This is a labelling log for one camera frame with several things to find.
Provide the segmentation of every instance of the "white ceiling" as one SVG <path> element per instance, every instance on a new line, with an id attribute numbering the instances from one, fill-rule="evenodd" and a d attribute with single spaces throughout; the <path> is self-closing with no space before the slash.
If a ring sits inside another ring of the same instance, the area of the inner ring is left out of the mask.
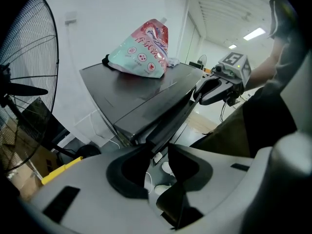
<path id="1" fill-rule="evenodd" d="M 253 68 L 270 53 L 273 40 L 268 38 L 271 24 L 269 0 L 197 0 L 204 25 L 206 39 L 233 51 L 247 54 Z M 263 28 L 266 34 L 250 41 L 245 35 Z"/>

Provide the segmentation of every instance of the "white cloth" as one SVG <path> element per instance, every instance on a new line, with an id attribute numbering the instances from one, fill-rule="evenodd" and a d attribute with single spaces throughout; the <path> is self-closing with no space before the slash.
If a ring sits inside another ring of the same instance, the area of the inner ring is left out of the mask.
<path id="1" fill-rule="evenodd" d="M 177 58 L 168 58 L 167 67 L 174 67 L 180 63 L 179 59 Z"/>

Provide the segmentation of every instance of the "fan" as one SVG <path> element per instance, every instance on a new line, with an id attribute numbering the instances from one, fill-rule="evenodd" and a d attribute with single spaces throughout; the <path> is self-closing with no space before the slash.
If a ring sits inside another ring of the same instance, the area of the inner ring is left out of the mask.
<path id="1" fill-rule="evenodd" d="M 202 55 L 198 61 L 197 61 L 198 64 L 202 64 L 203 67 L 206 67 L 206 63 L 207 63 L 207 56 L 206 55 Z"/>
<path id="2" fill-rule="evenodd" d="M 0 48 L 0 158 L 4 171 L 28 161 L 42 142 L 54 105 L 59 49 L 45 0 L 29 0 Z M 53 145 L 71 157 L 73 154 Z"/>

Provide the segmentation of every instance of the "person's arm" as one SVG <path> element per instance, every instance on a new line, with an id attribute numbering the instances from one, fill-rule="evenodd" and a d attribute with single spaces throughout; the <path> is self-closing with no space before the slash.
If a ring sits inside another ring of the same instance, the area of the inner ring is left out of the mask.
<path id="1" fill-rule="evenodd" d="M 264 85 L 267 80 L 272 79 L 276 73 L 276 64 L 282 53 L 285 41 L 275 37 L 273 48 L 270 56 L 261 63 L 257 68 L 252 70 L 250 78 L 247 82 L 245 91 Z"/>

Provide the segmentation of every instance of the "person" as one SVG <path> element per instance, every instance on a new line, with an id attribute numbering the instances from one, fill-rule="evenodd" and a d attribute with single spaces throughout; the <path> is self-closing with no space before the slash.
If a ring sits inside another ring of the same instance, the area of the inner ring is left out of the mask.
<path id="1" fill-rule="evenodd" d="M 259 149 L 273 146 L 281 137 L 296 131 L 280 93 L 299 69 L 308 47 L 288 1 L 270 0 L 270 8 L 272 52 L 252 71 L 245 91 L 263 87 L 191 147 L 219 154 L 255 157 Z"/>

